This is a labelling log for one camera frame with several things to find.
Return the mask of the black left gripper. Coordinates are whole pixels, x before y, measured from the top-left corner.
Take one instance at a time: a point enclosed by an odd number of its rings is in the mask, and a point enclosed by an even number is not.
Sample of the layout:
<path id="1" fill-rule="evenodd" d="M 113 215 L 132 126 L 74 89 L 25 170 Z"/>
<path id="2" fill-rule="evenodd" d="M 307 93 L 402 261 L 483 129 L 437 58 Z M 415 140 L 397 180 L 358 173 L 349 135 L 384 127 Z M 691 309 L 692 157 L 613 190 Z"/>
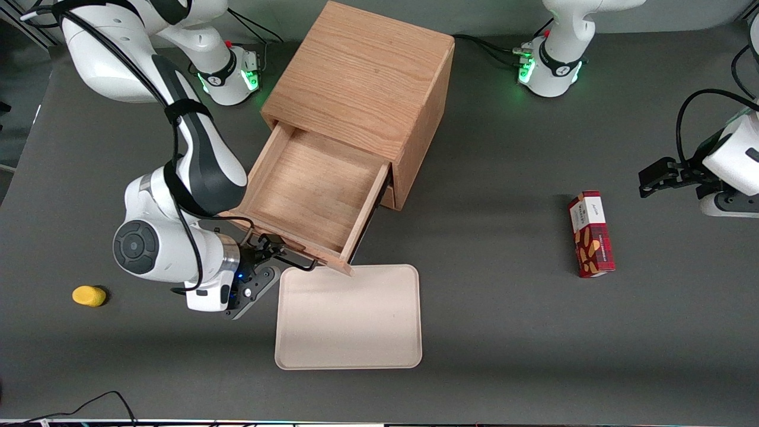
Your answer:
<path id="1" fill-rule="evenodd" d="M 694 168 L 680 167 L 672 157 L 662 157 L 638 173 L 638 192 L 646 198 L 670 187 L 697 186 L 699 200 L 723 192 L 725 184 L 716 172 L 716 153 L 728 141 L 729 135 L 712 135 L 700 144 L 694 154 Z"/>

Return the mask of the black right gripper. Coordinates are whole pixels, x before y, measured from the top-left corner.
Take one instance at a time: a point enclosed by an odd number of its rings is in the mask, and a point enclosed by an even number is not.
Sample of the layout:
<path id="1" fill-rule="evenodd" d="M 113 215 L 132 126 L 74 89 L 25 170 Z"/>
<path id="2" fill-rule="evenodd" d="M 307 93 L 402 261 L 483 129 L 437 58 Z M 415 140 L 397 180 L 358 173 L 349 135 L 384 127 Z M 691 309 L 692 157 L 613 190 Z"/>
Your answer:
<path id="1" fill-rule="evenodd" d="M 254 241 L 254 236 L 246 238 L 239 246 L 238 279 L 253 279 L 258 266 L 276 259 L 282 254 L 285 246 L 282 237 L 276 234 L 261 234 L 257 241 Z"/>

